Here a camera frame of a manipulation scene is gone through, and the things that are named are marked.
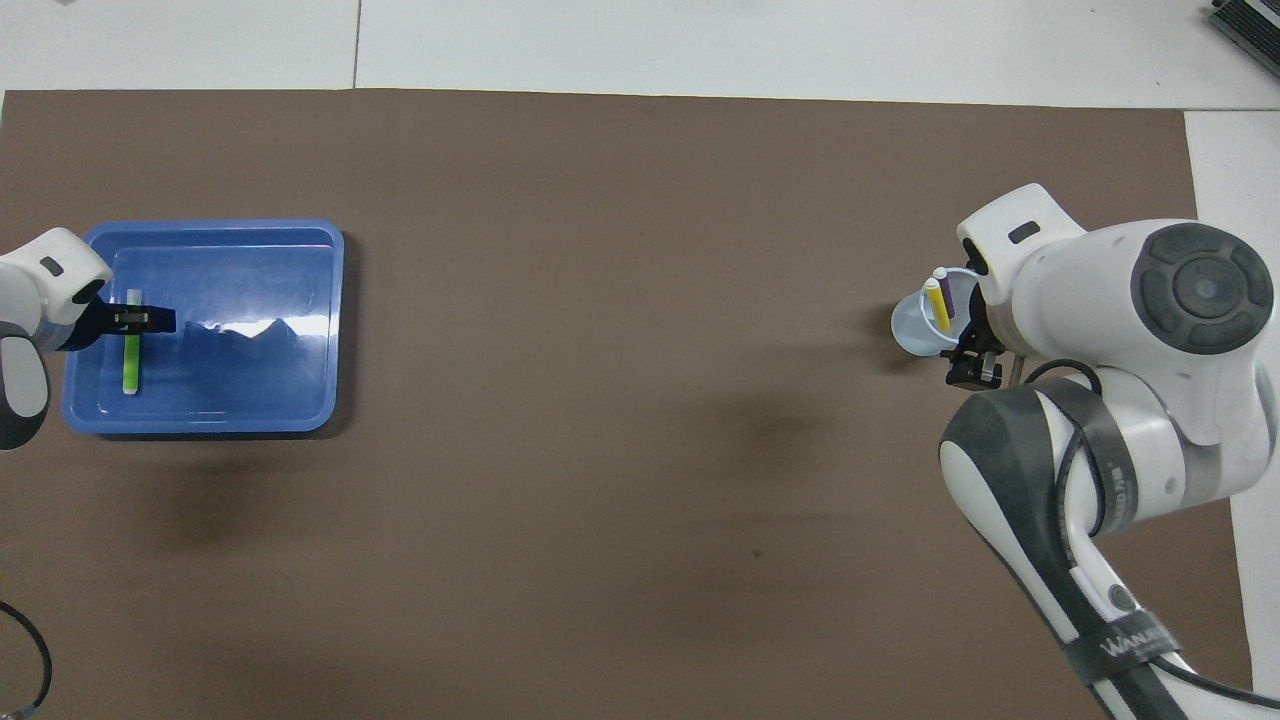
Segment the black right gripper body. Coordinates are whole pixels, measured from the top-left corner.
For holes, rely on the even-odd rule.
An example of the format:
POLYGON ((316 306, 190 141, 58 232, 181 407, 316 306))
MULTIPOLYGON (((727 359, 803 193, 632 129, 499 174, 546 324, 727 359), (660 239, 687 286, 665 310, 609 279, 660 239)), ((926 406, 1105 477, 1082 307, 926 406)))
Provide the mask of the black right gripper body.
POLYGON ((968 323, 957 337, 957 352, 991 352, 992 327, 988 304, 982 290, 973 290, 968 305, 968 323))

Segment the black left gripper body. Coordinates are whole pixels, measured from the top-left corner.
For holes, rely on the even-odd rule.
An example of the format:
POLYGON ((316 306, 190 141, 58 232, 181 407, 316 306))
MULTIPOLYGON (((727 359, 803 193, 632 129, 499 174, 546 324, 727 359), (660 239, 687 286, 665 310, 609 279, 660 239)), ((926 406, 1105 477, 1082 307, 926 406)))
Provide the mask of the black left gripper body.
POLYGON ((116 310, 113 304, 92 299, 79 319, 73 324, 69 336, 59 346, 60 352, 74 352, 93 345, 104 334, 115 333, 116 310))

